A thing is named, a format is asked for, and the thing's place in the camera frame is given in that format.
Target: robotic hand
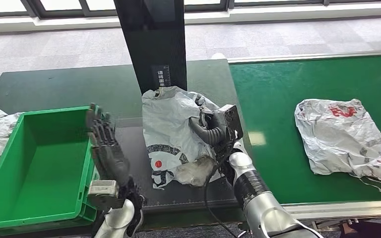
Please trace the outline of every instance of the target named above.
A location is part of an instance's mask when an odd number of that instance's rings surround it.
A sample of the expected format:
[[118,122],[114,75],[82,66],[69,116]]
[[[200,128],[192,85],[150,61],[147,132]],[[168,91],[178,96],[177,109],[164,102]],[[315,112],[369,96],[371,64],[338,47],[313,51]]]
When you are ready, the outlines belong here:
[[110,115],[90,105],[86,124],[92,141],[92,157],[100,180],[91,182],[88,198],[103,211],[95,238],[131,237],[142,223],[144,197],[129,175],[129,160],[124,156],[111,127]]
[[190,127],[211,145],[234,195],[256,238],[322,238],[315,230],[293,218],[275,199],[244,147],[236,105],[225,105],[217,111],[200,108],[200,118],[190,118]]

